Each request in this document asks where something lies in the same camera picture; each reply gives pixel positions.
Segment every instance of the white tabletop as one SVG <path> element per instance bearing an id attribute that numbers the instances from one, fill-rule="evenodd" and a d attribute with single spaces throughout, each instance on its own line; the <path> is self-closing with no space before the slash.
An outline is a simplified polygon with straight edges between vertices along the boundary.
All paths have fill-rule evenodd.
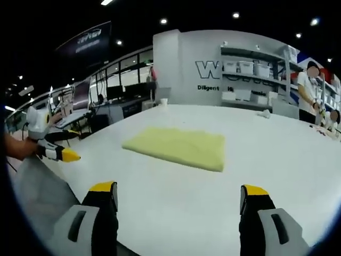
<path id="1" fill-rule="evenodd" d="M 123 150 L 147 126 L 225 135 L 225 168 L 210 172 Z M 260 186 L 302 227 L 309 245 L 330 225 L 341 198 L 339 142 L 307 123 L 211 106 L 156 107 L 110 125 L 60 163 L 76 197 L 118 182 L 118 241 L 140 255 L 239 255 L 240 186 Z"/>

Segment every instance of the ceiling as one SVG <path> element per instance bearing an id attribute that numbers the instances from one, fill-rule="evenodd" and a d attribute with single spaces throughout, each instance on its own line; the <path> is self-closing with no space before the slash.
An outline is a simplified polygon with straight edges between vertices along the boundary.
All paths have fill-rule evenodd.
<path id="1" fill-rule="evenodd" d="M 95 25 L 111 20 L 112 37 L 122 40 L 123 46 L 113 44 L 110 60 L 152 44 L 152 36 L 162 31 L 179 29 L 239 30 L 268 36 L 288 43 L 305 52 L 316 61 L 341 77 L 341 24 L 338 8 L 332 4 L 296 7 L 294 5 L 209 0 L 115 0 L 102 6 L 102 0 L 11 1 L 10 59 L 6 104 L 11 107 L 28 101 L 50 90 L 71 83 L 75 74 L 60 73 L 54 62 L 53 51 L 73 36 Z M 233 19 L 232 13 L 240 18 Z M 312 18 L 320 23 L 310 26 Z M 168 24 L 159 20 L 167 18 Z M 76 76 L 85 74 L 79 70 Z M 30 96 L 21 97 L 18 92 L 34 86 Z"/>

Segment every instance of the yellow cloth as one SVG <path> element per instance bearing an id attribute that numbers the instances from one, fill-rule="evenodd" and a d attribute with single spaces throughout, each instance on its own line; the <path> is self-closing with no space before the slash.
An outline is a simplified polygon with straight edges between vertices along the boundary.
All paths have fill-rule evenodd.
<path id="1" fill-rule="evenodd" d="M 149 127 L 125 141 L 122 147 L 166 161 L 222 172 L 224 144 L 222 135 Z"/>

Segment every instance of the white cup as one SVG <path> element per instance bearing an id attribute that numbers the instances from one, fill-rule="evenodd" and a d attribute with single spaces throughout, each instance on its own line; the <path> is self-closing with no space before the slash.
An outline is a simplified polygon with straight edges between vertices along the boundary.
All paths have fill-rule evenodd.
<path id="1" fill-rule="evenodd" d="M 167 98 L 160 99 L 160 102 L 162 106 L 166 106 L 168 103 L 168 99 Z"/>

